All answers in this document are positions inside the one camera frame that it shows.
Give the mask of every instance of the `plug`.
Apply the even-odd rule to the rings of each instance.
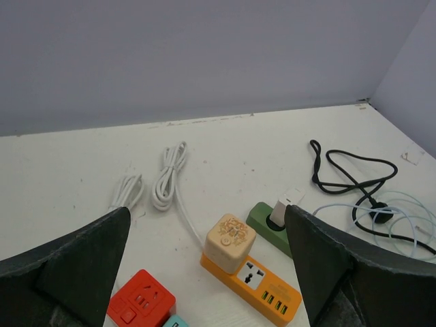
[[[247,257],[255,238],[253,228],[227,214],[207,234],[203,253],[220,269],[233,274]]]
[[[162,327],[176,313],[176,298],[139,270],[111,299],[107,314],[120,327]]]
[[[162,327],[188,327],[188,324],[178,315],[172,315]]]
[[[261,237],[274,245],[288,257],[292,258],[291,248],[285,229],[285,214],[288,205],[297,205],[304,198],[301,189],[288,189],[280,196],[274,209],[264,202],[257,203],[247,218],[247,225],[252,227]]]
[[[380,209],[383,210],[383,208],[388,207],[388,205],[384,202],[377,202],[375,205],[373,205],[371,207],[371,209]],[[375,217],[375,223],[385,223],[387,222],[389,219],[391,219],[394,214],[392,213],[391,210],[387,209],[387,210],[383,210],[382,213],[375,213],[375,212],[370,212],[369,215],[371,216],[372,219],[374,219]]]
[[[282,196],[279,197],[274,209],[272,210],[270,221],[278,228],[285,229],[285,212],[286,207],[297,205],[304,198],[306,193],[297,188],[288,189]]]
[[[249,255],[234,274],[224,272],[204,253],[200,264],[274,325],[284,327],[294,319],[301,294]]]

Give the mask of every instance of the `white plug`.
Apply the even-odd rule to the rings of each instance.
[[[285,227],[286,207],[291,204],[299,204],[305,195],[304,190],[297,188],[288,189],[275,204],[270,220],[279,227]]]

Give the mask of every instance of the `electrical outlet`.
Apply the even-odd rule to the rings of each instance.
[[[263,202],[257,203],[251,210],[247,218],[247,225],[251,226],[260,236],[292,258],[291,248],[287,240],[286,229],[272,223],[270,215],[273,208]]]
[[[245,262],[238,272],[238,278],[255,291],[264,277],[265,272],[250,261]]]
[[[151,281],[142,283],[129,297],[130,303],[148,315],[164,298],[164,292]]]
[[[109,317],[120,327],[162,327],[175,311],[176,298],[145,270],[138,271],[108,306]]]
[[[301,294],[249,255],[234,274],[225,273],[204,253],[200,263],[276,326],[284,327],[294,318]],[[258,271],[264,275],[255,276]]]
[[[226,273],[233,274],[247,257],[255,238],[253,228],[227,214],[207,234],[203,253]]]

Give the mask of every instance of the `green power strip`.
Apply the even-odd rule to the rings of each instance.
[[[286,229],[273,230],[267,224],[267,219],[269,219],[268,217],[272,211],[273,208],[266,203],[257,203],[248,215],[247,225],[251,226],[260,236],[265,238],[269,243],[274,245],[288,257],[292,258],[289,243],[287,241]]]

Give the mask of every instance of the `teal power strip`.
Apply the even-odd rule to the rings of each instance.
[[[270,226],[275,225],[276,230],[268,226],[267,220],[272,211],[273,208],[266,203],[257,203],[248,215],[247,225],[251,226],[261,237],[265,238],[288,257],[292,258],[289,242],[287,241],[286,229],[283,228],[280,230],[280,228],[271,221],[269,222]]]
[[[178,315],[172,315],[162,327],[188,327],[188,324]]]

